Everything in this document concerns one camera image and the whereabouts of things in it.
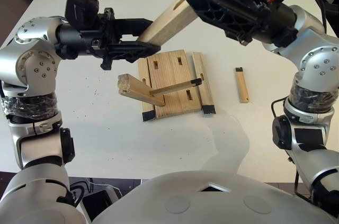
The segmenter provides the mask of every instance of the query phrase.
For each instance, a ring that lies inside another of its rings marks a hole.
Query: wooden stick
[[[190,81],[178,83],[175,85],[170,85],[170,86],[166,86],[163,88],[155,89],[155,90],[150,91],[149,93],[152,96],[159,96],[159,95],[163,95],[166,93],[177,92],[179,90],[187,89],[190,87],[195,87],[195,86],[201,85],[201,82],[202,82],[201,78],[197,78],[197,79],[193,79]]]
[[[149,87],[152,87],[150,83],[147,58],[138,59],[138,71],[140,80]],[[155,118],[155,110],[152,104],[142,101],[141,110],[142,110],[142,120],[144,122],[147,122]]]
[[[162,46],[197,18],[186,0],[177,0],[138,38],[138,41]]]
[[[239,97],[241,103],[248,103],[249,102],[249,95],[246,87],[244,71],[242,67],[235,68],[235,74],[237,77],[238,82],[238,90],[239,90]]]
[[[164,106],[164,96],[152,96],[150,91],[153,90],[142,81],[129,74],[122,74],[118,77],[119,94],[134,98],[135,100],[144,101],[157,106]]]
[[[202,84],[199,85],[199,93],[201,99],[201,106],[204,114],[215,114],[216,109],[214,107],[214,101],[211,93],[210,84],[208,82],[207,73],[203,64],[202,53],[193,53],[193,63],[195,74],[197,77],[201,77]]]

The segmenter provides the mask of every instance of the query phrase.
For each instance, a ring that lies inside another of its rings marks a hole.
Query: white table
[[[116,18],[157,18],[174,0],[99,0]],[[66,0],[34,0],[15,29],[37,16],[63,15]],[[314,0],[286,0],[318,18]],[[8,40],[13,37],[13,30]],[[195,20],[162,46],[162,51],[203,52],[217,114],[202,112],[143,123],[140,102],[120,96],[119,74],[137,76],[137,64],[79,57],[58,70],[58,107],[70,128],[76,157],[66,165],[70,176],[152,178],[169,172],[208,169],[242,174],[263,182],[292,182],[295,167],[272,142],[270,104],[289,94],[294,65],[253,41],[242,47],[220,29]],[[240,104],[234,68],[243,67],[251,102]],[[0,170],[19,171],[6,120],[0,116]],[[338,147],[338,114],[327,144]]]

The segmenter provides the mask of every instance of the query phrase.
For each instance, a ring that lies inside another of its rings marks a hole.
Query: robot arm
[[[301,7],[283,0],[187,0],[205,22],[226,36],[264,47],[298,68],[285,115],[273,121],[273,141],[295,163],[312,202],[339,214],[339,153],[325,148],[339,87],[339,41]]]

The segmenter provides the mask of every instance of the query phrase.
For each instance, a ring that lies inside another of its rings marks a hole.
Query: wooden peg
[[[166,94],[166,93],[173,93],[173,92],[177,92],[179,90],[183,90],[183,89],[187,89],[187,88],[191,88],[191,87],[201,85],[201,82],[202,82],[201,78],[197,78],[197,79],[182,82],[182,83],[179,83],[179,84],[170,85],[170,86],[167,86],[167,87],[152,90],[152,91],[150,91],[150,94],[153,95],[153,96],[158,96],[158,95],[163,95],[163,94]]]
[[[247,87],[246,87],[243,68],[242,67],[235,68],[235,74],[236,74],[236,77],[237,77],[240,102],[241,103],[248,103],[249,102],[249,95],[248,95],[248,90],[247,90]]]

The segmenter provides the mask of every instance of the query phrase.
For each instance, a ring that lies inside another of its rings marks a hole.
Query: small wooden piece
[[[237,77],[238,83],[238,90],[239,90],[239,97],[241,103],[248,103],[249,102],[249,95],[246,87],[244,71],[242,67],[235,68],[235,74]]]
[[[139,101],[151,103],[153,105],[158,106],[165,105],[163,95],[161,96],[150,95],[149,92],[153,89],[129,74],[119,75],[118,88],[120,95],[134,98]]]
[[[152,96],[158,96],[158,95],[163,95],[166,93],[173,93],[173,92],[176,92],[182,89],[187,89],[187,88],[201,85],[201,82],[202,82],[201,78],[197,78],[197,79],[193,79],[190,81],[186,81],[186,82],[178,83],[175,85],[170,85],[170,86],[166,86],[163,88],[152,90],[150,91],[150,94]]]
[[[138,41],[162,46],[197,18],[186,0],[177,0],[138,38]]]
[[[148,62],[146,58],[138,59],[138,70],[140,80],[149,87],[152,87],[150,84]],[[142,110],[142,120],[144,122],[147,122],[155,118],[155,109],[152,104],[147,102],[141,102],[141,110]]]
[[[151,85],[158,89],[191,80],[184,50],[158,53],[147,57]],[[165,106],[155,106],[156,118],[198,111],[201,109],[197,88],[164,95]]]
[[[199,85],[199,93],[201,99],[201,106],[204,114],[215,114],[216,109],[214,107],[214,101],[211,93],[210,84],[208,82],[207,73],[203,64],[202,53],[193,53],[193,63],[195,74],[197,77],[201,77],[202,84]]]

